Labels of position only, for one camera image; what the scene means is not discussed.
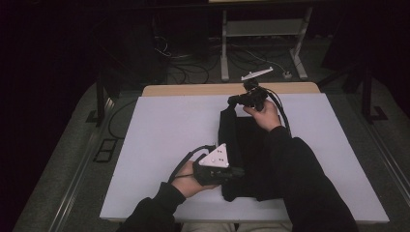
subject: white tabletop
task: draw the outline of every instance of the white tabletop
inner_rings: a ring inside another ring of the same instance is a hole
[[[280,94],[293,136],[313,150],[357,222],[389,221],[324,94]],[[102,206],[101,218],[124,220],[157,193],[190,151],[218,141],[229,96],[141,97]],[[241,106],[238,116],[248,116]],[[283,201],[223,200],[206,190],[178,207],[177,221],[286,221]]]

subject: dark background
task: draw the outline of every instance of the dark background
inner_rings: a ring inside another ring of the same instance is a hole
[[[102,76],[105,88],[115,96],[122,89],[161,83],[166,75],[166,63],[150,49],[156,33],[150,24],[151,12],[95,11],[150,6],[154,1],[115,2],[114,6],[108,0],[2,1],[1,128],[6,129],[0,155],[2,231],[13,229],[78,100],[97,76]],[[307,39],[334,35],[324,66],[337,71],[352,61],[363,61],[410,115],[408,84],[404,84],[410,64],[406,56],[410,18],[405,6],[404,1],[380,1],[317,7]],[[255,15],[272,15],[272,11]],[[188,11],[183,17],[165,13],[155,17],[162,22],[158,29],[172,37],[174,44],[182,46],[187,36],[197,37],[195,43],[181,48],[206,59],[207,37],[218,36],[220,14],[219,10],[208,15]],[[231,15],[242,18],[243,14],[238,10]],[[101,44],[120,62],[102,50]]]

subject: hand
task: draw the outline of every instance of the hand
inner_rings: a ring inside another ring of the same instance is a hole
[[[187,161],[176,176],[189,175],[186,177],[175,178],[171,183],[177,190],[179,190],[186,198],[192,197],[202,190],[214,189],[217,186],[201,186],[195,180],[195,178],[190,175],[193,173],[192,169],[193,161]]]
[[[261,111],[247,106],[244,106],[244,110],[256,120],[259,127],[266,131],[271,131],[275,127],[281,126],[278,109],[271,101],[265,100]]]

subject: pants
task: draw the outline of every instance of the pants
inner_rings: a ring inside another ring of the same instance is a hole
[[[181,232],[289,232],[290,223],[240,223],[235,230],[233,223],[184,223]]]

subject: sleeve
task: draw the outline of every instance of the sleeve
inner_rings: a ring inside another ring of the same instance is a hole
[[[350,210],[302,139],[277,127],[267,135],[265,146],[294,232],[358,231]]]
[[[141,200],[117,232],[172,232],[173,214],[185,200],[185,196],[171,184],[161,183],[157,195],[153,199]]]

